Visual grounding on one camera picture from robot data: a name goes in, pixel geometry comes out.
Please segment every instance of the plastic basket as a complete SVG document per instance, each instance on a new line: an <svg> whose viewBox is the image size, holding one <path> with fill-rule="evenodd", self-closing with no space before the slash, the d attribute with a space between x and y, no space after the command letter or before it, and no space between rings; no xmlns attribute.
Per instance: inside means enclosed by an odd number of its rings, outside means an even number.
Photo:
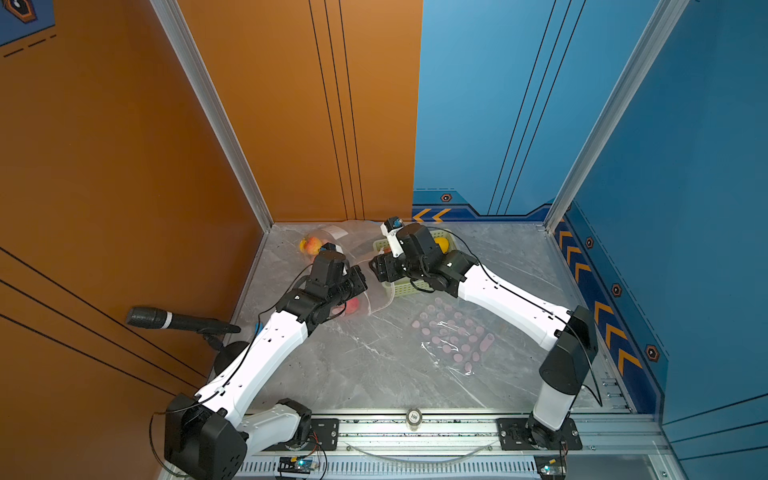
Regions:
<svg viewBox="0 0 768 480"><path fill-rule="evenodd" d="M456 250L456 242L453 240L453 235L451 235L450 232L446 232L444 230L430 230L429 232L432 234L432 238L447 239L449 251ZM387 242L387 239L382 238L381 240L373 242L373 251L378 253L388 246L389 242ZM429 290L429 285L424 280L416 280L413 283L415 283L418 288ZM411 285L411 280L408 278L401 278L394 283L384 283L384 287L386 289L394 289L395 296L405 296L419 292L417 289L413 288L413 285Z"/></svg>

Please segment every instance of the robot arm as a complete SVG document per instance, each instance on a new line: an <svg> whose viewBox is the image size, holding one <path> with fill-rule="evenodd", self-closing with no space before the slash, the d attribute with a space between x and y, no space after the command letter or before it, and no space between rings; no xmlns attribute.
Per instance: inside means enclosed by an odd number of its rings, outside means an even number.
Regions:
<svg viewBox="0 0 768 480"><path fill-rule="evenodd" d="M245 417L245 412L280 363L334 306L367 289L359 266L326 244L316 257L304 288L293 288L256 339L191 399L178 395L166 410L166 460L196 480L228 480L243 460L280 442L300 447L310 433L312 412L290 399Z"/></svg>
<svg viewBox="0 0 768 480"><path fill-rule="evenodd" d="M569 312L545 302L496 276L462 251L443 253L419 223L404 227L393 217L382 225L384 230L391 252L374 257L369 264L379 281L405 277L424 280L434 290L490 310L549 352L539 369L541 391L528 429L536 446L559 449L559 430L598 352L589 311L579 306Z"/></svg>

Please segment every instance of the yellow fruit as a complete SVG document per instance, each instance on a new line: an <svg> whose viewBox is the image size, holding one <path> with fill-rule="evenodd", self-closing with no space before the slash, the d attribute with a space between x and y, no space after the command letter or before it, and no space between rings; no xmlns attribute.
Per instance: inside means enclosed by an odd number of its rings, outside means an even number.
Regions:
<svg viewBox="0 0 768 480"><path fill-rule="evenodd" d="M435 242L440 246L440 250L442 250L443 253L447 253L448 249L450 248L448 244L447 238L438 237L435 238Z"/></svg>

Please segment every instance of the microphone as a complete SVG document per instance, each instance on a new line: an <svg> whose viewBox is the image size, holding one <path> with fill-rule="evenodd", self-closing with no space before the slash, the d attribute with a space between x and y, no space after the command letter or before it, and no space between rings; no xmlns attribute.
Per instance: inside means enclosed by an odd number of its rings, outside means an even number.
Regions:
<svg viewBox="0 0 768 480"><path fill-rule="evenodd" d="M210 335L240 333L240 327L216 319L179 315L151 306L135 306L128 312L126 323L143 329L189 330Z"/></svg>

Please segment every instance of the mounting plate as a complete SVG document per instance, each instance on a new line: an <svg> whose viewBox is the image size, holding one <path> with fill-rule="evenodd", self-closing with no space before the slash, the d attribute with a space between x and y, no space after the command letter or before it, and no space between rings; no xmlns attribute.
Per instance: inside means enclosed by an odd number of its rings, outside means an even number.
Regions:
<svg viewBox="0 0 768 480"><path fill-rule="evenodd" d="M317 442L323 447L326 452L332 452L336 450L336 440L339 438L339 419L311 419L312 428L310 429L310 437L313 434L317 434ZM309 450L312 450L314 445L312 442L307 442ZM295 450L289 449L285 443L276 443L271 447L264 449L265 452L295 452Z"/></svg>
<svg viewBox="0 0 768 480"><path fill-rule="evenodd" d="M525 432L527 421L528 419L496 419L498 440L502 443L502 450L540 450L528 441L528 434ZM565 440L568 450L582 449L581 437L572 418L566 418L558 432L561 434L561 438ZM550 448L550 450L559 450L559 447L555 445L551 445L551 447L554 448Z"/></svg>

